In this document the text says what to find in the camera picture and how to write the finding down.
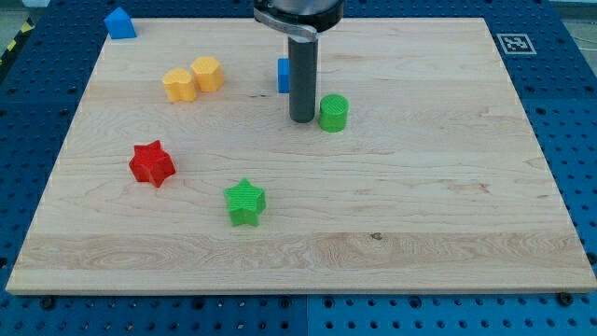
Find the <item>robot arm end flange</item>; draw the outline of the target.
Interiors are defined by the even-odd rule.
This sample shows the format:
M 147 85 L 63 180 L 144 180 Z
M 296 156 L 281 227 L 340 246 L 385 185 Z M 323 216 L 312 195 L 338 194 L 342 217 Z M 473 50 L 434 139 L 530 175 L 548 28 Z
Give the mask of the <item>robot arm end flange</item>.
M 337 25 L 345 8 L 344 0 L 254 0 L 257 22 L 298 42 L 315 42 Z

